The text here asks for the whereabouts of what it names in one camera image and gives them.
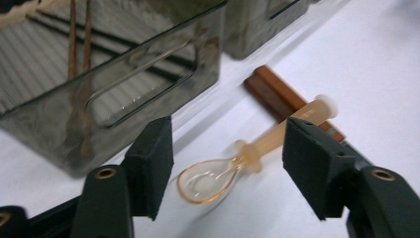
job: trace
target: plastic bin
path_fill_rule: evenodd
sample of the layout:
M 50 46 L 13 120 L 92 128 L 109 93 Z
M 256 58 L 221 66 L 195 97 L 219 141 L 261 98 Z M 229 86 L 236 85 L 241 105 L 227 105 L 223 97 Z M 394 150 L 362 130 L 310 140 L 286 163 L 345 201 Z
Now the plastic bin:
M 244 59 L 293 23 L 312 0 L 230 0 L 226 6 L 223 50 Z
M 85 175 L 217 81 L 225 4 L 92 0 L 92 68 L 81 73 L 86 4 L 78 1 L 74 79 L 69 6 L 0 29 L 0 126 L 70 175 Z

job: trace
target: chopsticks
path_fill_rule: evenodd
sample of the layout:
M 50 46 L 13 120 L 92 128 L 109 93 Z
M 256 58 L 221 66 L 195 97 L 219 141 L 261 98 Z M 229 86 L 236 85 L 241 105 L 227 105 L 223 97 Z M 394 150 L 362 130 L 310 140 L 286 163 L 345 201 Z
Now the chopsticks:
M 68 34 L 68 79 L 77 76 L 76 1 L 70 0 L 70 32 Z
M 90 70 L 90 45 L 91 45 L 91 30 L 92 30 L 92 22 L 90 20 L 91 13 L 90 13 L 90 0 L 86 0 L 86 19 L 85 19 L 85 28 L 84 28 L 84 58 L 83 58 L 83 72 L 87 72 Z

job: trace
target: plastic spoon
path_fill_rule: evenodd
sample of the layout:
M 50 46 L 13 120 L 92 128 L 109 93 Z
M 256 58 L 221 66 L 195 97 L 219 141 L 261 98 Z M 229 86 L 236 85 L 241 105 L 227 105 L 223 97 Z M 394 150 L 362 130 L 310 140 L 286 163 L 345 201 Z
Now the plastic spoon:
M 331 98 L 318 95 L 291 117 L 320 125 L 337 113 L 338 108 Z M 180 195 L 192 203 L 210 202 L 228 189 L 238 170 L 247 168 L 259 173 L 263 169 L 260 158 L 283 145 L 285 126 L 286 122 L 281 122 L 252 144 L 243 140 L 235 142 L 239 154 L 232 159 L 205 161 L 185 169 L 176 182 Z

